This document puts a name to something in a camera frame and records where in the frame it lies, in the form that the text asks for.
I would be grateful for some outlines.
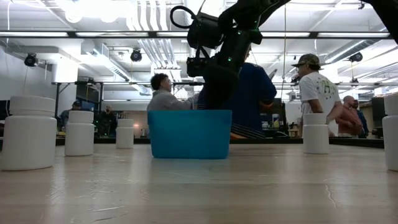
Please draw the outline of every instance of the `white plastic bottle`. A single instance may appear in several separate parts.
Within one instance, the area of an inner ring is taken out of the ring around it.
[[[94,152],[94,113],[90,111],[69,111],[66,156],[89,156]]]
[[[134,120],[119,119],[116,128],[116,148],[132,149],[134,147]]]
[[[398,171],[398,95],[384,98],[387,116],[383,118],[384,152],[389,170]]]
[[[326,125],[326,114],[304,115],[303,142],[305,153],[329,154],[329,127]]]
[[[2,170],[32,170],[53,166],[57,120],[55,100],[13,96],[6,118]]]

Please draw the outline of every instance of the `dark blue shirt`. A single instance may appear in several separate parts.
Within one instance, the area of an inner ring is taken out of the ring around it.
[[[206,109],[205,87],[198,97],[198,109]],[[244,63],[239,74],[239,83],[223,106],[232,111],[231,132],[244,138],[264,138],[262,131],[260,101],[270,101],[276,96],[276,88],[266,71],[257,65]]]
[[[363,126],[363,131],[365,134],[369,133],[369,129],[368,129],[368,122],[366,122],[366,118],[365,115],[363,115],[363,112],[360,110],[356,110],[356,112],[358,113],[358,117],[362,122],[362,126]]]

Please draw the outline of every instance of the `robotic arm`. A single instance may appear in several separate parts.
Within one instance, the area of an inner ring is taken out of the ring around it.
[[[195,15],[185,6],[175,6],[170,12],[173,25],[189,29],[188,44],[197,50],[194,58],[187,59],[190,77],[205,79],[206,101],[209,109],[218,109],[233,93],[239,80],[239,72],[252,43],[260,44],[262,35],[258,29],[278,8],[290,0],[238,0],[219,17],[199,12]],[[398,43],[395,15],[397,0],[365,0],[370,3]],[[181,26],[173,19],[176,10],[191,14],[193,22]],[[213,57],[204,47],[221,50]]]

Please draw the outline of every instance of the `black cable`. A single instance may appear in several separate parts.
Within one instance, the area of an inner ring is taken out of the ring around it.
[[[170,21],[172,22],[172,24],[173,24],[174,26],[176,26],[176,27],[178,27],[178,28],[180,28],[180,29],[189,29],[189,28],[192,26],[192,24],[193,24],[193,23],[192,23],[192,24],[189,25],[189,26],[183,26],[183,25],[180,25],[180,24],[178,24],[178,23],[176,23],[176,22],[174,21],[173,14],[174,14],[174,12],[175,12],[176,10],[179,10],[179,9],[181,9],[181,10],[183,10],[183,11],[189,13],[189,14],[191,15],[191,18],[193,19],[193,21],[194,21],[195,23],[198,22],[197,16],[195,15],[195,13],[192,12],[191,9],[189,9],[189,8],[187,8],[187,7],[185,7],[185,6],[175,6],[175,7],[172,8],[172,10],[170,11]]]
[[[207,58],[207,59],[210,58],[209,54],[207,53],[207,51],[202,46],[199,47],[199,50],[201,50],[201,52],[203,53],[205,58]]]

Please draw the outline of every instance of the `security camera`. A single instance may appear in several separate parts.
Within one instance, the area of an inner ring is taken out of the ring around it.
[[[130,59],[133,62],[139,62],[142,59],[142,55],[141,55],[141,49],[133,49],[132,50],[132,54],[130,56]]]
[[[362,56],[361,52],[358,52],[348,58],[348,60],[350,62],[360,62],[360,61],[362,61],[362,59],[363,59],[363,56]]]
[[[36,67],[39,64],[39,60],[37,59],[35,53],[29,53],[27,54],[24,63],[28,67]]]

